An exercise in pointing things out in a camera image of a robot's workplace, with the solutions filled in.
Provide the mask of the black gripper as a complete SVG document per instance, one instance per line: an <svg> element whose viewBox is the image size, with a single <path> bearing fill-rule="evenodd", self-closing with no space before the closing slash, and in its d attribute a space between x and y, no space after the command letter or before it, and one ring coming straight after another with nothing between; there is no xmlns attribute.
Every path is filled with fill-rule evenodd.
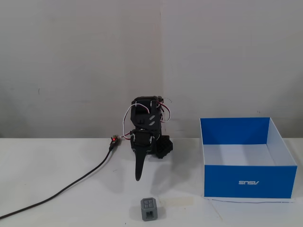
<svg viewBox="0 0 303 227"><path fill-rule="evenodd" d="M135 153L135 178L139 181L146 156L156 149L155 132L144 129L134 129L130 132L131 148Z"/></svg>

